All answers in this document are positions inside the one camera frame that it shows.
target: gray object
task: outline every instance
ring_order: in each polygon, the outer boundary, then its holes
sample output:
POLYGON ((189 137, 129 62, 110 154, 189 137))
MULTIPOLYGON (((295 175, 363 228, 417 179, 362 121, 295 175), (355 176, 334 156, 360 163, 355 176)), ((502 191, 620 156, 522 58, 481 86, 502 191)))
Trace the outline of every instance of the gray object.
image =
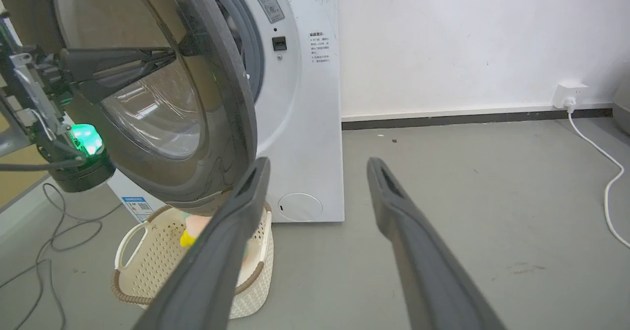
POLYGON ((232 37, 241 51, 245 70, 250 76, 254 100, 258 98, 265 74, 265 54, 258 26, 245 0, 217 0, 223 17, 227 20, 232 37))
POLYGON ((612 116, 617 124, 630 135, 630 75, 624 77, 612 103, 612 116))

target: basket handle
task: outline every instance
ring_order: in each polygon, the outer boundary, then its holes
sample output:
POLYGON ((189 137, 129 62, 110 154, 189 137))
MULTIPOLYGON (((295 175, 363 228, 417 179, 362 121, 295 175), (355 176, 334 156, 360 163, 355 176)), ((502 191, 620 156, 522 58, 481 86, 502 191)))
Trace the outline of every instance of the basket handle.
POLYGON ((133 227, 132 229, 130 229, 130 231, 128 231, 126 233, 124 238, 120 241, 119 248, 116 251, 116 258, 114 260, 114 268, 115 269, 117 269, 119 271, 122 271, 122 270, 126 269, 129 266, 129 263, 133 260, 133 257, 135 256, 135 254, 137 254, 137 252, 140 249, 142 243, 144 243, 144 238, 146 238, 147 234, 149 233, 149 225, 150 225, 149 222, 142 222, 142 223, 136 225, 135 227, 133 227), (135 250, 133 251, 133 254, 131 254, 129 260, 124 265, 122 265, 123 264, 122 256, 125 253, 126 246, 131 241, 131 238, 138 231, 140 231, 140 229, 144 229, 144 235, 142 236, 142 239, 138 243, 138 246, 135 247, 135 250))
POLYGON ((263 267, 265 266, 267 248, 269 247, 269 233, 271 232, 271 229, 272 229, 272 212, 271 212, 271 208, 266 203, 265 203, 265 213, 266 213, 265 229, 263 232, 263 235, 264 235, 263 244, 261 247, 263 252, 261 252, 260 254, 260 260, 258 261, 258 265, 256 265, 254 272, 252 272, 252 274, 247 278, 247 280, 245 280, 245 282, 241 283, 241 285, 236 287, 236 292, 234 293, 235 296, 238 296, 240 293, 245 291, 249 286, 254 284, 254 281, 256 281, 258 276, 260 276, 260 274, 263 272, 263 267))

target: washing machine door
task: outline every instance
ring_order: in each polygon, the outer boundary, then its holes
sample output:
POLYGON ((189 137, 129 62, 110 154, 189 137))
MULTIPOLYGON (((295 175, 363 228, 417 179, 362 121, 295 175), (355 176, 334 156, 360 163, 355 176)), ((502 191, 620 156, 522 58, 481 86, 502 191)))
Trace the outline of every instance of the washing machine door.
POLYGON ((68 48, 168 46, 177 59, 98 104, 75 95, 122 173, 179 209, 211 215, 256 156, 254 103, 214 0, 55 0, 68 48))

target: yellow cloth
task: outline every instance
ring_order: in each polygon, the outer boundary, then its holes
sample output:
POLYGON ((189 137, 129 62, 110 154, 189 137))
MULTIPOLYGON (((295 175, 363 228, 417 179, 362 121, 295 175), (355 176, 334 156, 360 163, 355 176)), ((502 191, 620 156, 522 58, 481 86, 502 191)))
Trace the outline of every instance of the yellow cloth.
POLYGON ((180 238, 180 245, 182 247, 189 247, 195 242, 195 240, 196 238, 192 238, 189 235, 189 232, 186 229, 184 229, 184 234, 182 234, 182 237, 180 238))

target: qr code label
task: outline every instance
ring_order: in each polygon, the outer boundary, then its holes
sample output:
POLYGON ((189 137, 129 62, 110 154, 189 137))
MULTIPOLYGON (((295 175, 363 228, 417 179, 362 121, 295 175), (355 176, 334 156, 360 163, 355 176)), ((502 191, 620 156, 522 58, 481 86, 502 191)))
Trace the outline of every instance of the qr code label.
POLYGON ((144 222, 153 213, 153 209, 144 197, 123 197, 122 200, 140 222, 144 222))

